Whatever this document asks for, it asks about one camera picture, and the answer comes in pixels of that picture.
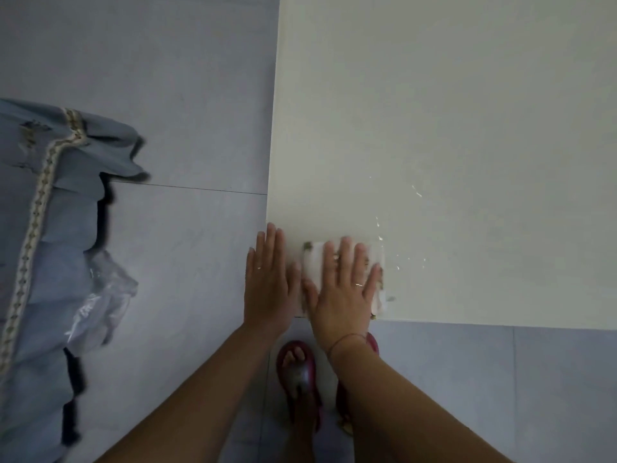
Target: gray fabric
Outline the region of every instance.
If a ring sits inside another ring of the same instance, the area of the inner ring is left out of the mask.
[[[76,136],[77,128],[80,139],[67,141]],[[132,127],[113,120],[49,105],[0,100],[3,342],[18,331],[1,377],[3,463],[54,461],[63,453],[62,406],[73,392],[62,348],[73,314],[92,288],[84,251],[96,241],[97,201],[104,195],[99,174],[128,177],[142,172],[130,160],[137,140]],[[54,165],[49,158],[53,149],[61,153]],[[46,194],[40,239],[27,270],[20,261],[25,259],[22,245],[31,240],[27,233],[33,229],[35,202],[41,201],[41,185],[50,167],[55,175]],[[28,286],[15,285],[17,280],[24,283],[23,273],[27,273],[30,288],[25,308],[17,315],[18,303],[12,296],[19,286]]]

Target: forearm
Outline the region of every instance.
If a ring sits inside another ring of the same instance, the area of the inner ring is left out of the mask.
[[[274,338],[240,327],[100,463],[216,461],[244,391]]]
[[[379,358],[364,342],[342,348],[333,367],[400,461],[508,462]]]

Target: sandal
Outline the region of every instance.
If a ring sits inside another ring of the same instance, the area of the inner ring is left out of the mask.
[[[375,337],[366,333],[366,342],[371,347],[372,350],[379,356],[380,355],[380,347],[377,345],[377,340]],[[349,413],[349,404],[347,403],[347,390],[339,381],[339,384],[336,387],[336,409],[341,415],[341,420],[339,421],[339,426],[348,433],[353,436],[353,428],[351,425],[351,414]]]
[[[285,355],[289,351],[294,353],[296,348],[300,348],[304,353],[304,360],[298,360],[286,367],[282,366]],[[281,383],[282,389],[287,396],[287,408],[289,409],[289,419],[294,421],[294,398],[291,395],[291,390],[297,390],[297,396],[304,393],[312,393],[317,406],[317,417],[315,419],[315,432],[321,427],[321,412],[323,403],[317,389],[317,366],[315,365],[315,357],[313,351],[303,341],[290,341],[285,344],[278,352],[276,357],[276,374],[278,381]]]

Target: decorative trim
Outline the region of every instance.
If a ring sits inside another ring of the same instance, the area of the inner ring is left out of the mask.
[[[28,229],[19,252],[13,295],[7,311],[7,319],[2,337],[0,338],[0,380],[2,382],[4,382],[4,378],[11,368],[19,325],[28,302],[34,255],[41,240],[47,204],[51,196],[60,155],[67,147],[79,146],[86,142],[86,132],[79,112],[69,108],[63,108],[62,111],[66,116],[71,135],[67,138],[56,139],[50,142],[43,158],[41,173],[36,182],[35,195],[30,204]]]

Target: person's right arm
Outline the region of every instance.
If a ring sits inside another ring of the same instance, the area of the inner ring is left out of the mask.
[[[365,409],[399,461],[509,462],[469,428],[387,365],[367,345],[379,266],[364,280],[365,248],[343,238],[338,266],[325,244],[322,290],[303,280],[315,337],[348,393]]]

